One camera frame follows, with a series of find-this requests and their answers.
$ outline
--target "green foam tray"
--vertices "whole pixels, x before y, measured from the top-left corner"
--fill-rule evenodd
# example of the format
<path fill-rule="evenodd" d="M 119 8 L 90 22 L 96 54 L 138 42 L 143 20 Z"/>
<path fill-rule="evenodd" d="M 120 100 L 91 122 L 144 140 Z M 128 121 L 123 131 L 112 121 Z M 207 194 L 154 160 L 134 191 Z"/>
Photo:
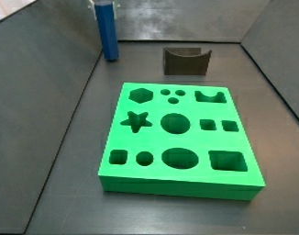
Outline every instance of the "green foam tray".
<path fill-rule="evenodd" d="M 228 88 L 124 84 L 98 175 L 106 191 L 251 200 L 265 181 Z"/>

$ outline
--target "gray enclosure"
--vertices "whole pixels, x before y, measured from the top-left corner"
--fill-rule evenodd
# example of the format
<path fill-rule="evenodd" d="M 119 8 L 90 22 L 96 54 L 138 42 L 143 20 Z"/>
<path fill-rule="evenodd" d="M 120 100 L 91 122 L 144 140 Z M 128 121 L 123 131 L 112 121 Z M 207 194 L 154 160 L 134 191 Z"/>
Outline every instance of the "gray enclosure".
<path fill-rule="evenodd" d="M 299 0 L 274 1 L 242 43 L 299 117 Z"/>
<path fill-rule="evenodd" d="M 87 6 L 38 1 L 0 22 L 0 232 L 26 230 L 98 62 Z"/>
<path fill-rule="evenodd" d="M 120 40 L 241 42 L 270 0 L 122 0 Z"/>
<path fill-rule="evenodd" d="M 98 61 L 88 0 L 39 0 L 0 22 L 0 233 L 299 234 L 299 121 L 283 102 L 299 117 L 299 0 L 120 4 L 120 40 L 179 42 L 120 42 L 120 59 Z M 166 47 L 212 50 L 207 75 L 166 76 Z M 251 202 L 103 192 L 123 82 L 231 89 L 267 183 Z"/>

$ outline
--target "gray table surface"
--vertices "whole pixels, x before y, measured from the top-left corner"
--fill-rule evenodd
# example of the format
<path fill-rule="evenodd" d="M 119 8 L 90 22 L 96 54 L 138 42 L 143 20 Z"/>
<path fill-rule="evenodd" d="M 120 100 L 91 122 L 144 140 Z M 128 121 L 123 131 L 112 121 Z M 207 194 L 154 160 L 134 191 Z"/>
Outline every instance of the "gray table surface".
<path fill-rule="evenodd" d="M 163 47 L 212 50 L 208 74 L 163 75 Z M 28 234 L 299 233 L 299 122 L 239 45 L 120 43 L 98 63 Z M 98 167 L 123 82 L 227 86 L 267 186 L 251 202 L 104 193 Z"/>
<path fill-rule="evenodd" d="M 241 42 L 270 0 L 119 0 L 120 40 Z"/>

